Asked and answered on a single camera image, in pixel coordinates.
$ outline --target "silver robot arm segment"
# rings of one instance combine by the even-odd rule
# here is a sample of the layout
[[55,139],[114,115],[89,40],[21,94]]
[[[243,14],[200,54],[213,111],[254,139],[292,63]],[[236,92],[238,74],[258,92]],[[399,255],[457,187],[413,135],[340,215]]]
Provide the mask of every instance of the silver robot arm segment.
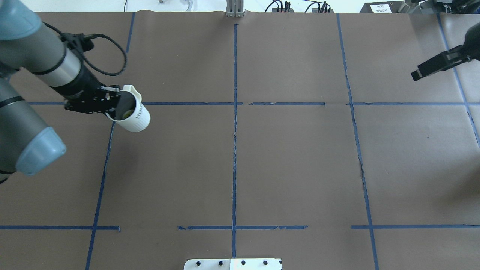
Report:
[[78,46],[60,40],[19,0],[0,0],[0,183],[15,171],[33,175],[66,151],[55,131],[9,84],[7,78],[22,67],[65,97],[67,110],[103,113],[132,132],[150,123],[135,88],[99,82],[83,64]]

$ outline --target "metal bracket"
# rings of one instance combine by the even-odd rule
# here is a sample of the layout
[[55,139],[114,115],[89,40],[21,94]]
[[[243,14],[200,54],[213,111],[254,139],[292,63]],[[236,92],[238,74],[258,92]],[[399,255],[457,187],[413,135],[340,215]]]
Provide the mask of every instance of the metal bracket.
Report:
[[[318,9],[312,9],[312,13],[319,13]],[[333,11],[333,9],[330,9],[329,13],[335,13],[335,12]]]
[[243,17],[243,0],[227,0],[227,17]]
[[282,259],[190,259],[183,270],[282,270]]
[[185,10],[185,12],[191,12],[192,11],[192,6],[193,6],[193,0],[185,0],[187,1],[188,8]]

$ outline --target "black robot end effector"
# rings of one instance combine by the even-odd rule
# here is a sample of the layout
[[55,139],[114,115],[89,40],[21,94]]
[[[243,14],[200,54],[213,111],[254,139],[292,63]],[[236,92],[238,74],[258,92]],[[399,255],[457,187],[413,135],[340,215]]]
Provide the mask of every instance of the black robot end effector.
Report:
[[428,59],[418,65],[418,69],[412,72],[411,75],[414,81],[418,81],[423,77],[451,69],[474,59],[480,61],[480,23],[472,26],[467,31],[463,45],[458,45]]
[[428,59],[418,65],[418,69],[411,73],[414,81],[423,77],[435,74],[439,71],[445,71],[464,62],[470,62],[472,59],[462,52],[462,45],[451,50],[446,50]]
[[82,53],[94,48],[93,38],[93,35],[85,36],[84,34],[71,33],[62,33],[60,36],[60,40],[64,42],[70,50],[81,49]]
[[120,91],[120,86],[100,86],[89,95],[65,100],[65,109],[92,114],[108,114],[112,119],[122,120],[125,112],[135,108],[135,98],[129,92]]

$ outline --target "blue-gray joint cap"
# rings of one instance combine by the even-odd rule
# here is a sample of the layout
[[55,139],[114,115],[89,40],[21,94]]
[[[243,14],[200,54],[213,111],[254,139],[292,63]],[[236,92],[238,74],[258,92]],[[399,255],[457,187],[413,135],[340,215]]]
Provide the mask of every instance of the blue-gray joint cap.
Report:
[[42,20],[19,0],[0,0],[0,40],[14,40],[35,33]]
[[34,175],[63,156],[67,147],[52,127],[38,133],[28,143],[17,160],[17,171]]

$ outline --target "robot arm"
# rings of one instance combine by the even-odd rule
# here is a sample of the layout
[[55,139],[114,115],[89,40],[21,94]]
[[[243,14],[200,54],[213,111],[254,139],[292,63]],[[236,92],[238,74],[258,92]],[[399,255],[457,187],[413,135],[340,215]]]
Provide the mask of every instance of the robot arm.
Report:
[[445,71],[461,63],[472,60],[480,61],[480,23],[472,26],[465,34],[465,42],[453,49],[446,50],[421,63],[418,69],[411,73],[414,81],[423,77]]
[[15,171],[33,175],[66,151],[6,79],[22,67],[65,97],[67,110],[103,113],[132,132],[150,123],[135,88],[99,82],[84,65],[85,48],[74,37],[62,33],[62,41],[19,0],[0,0],[0,182]]

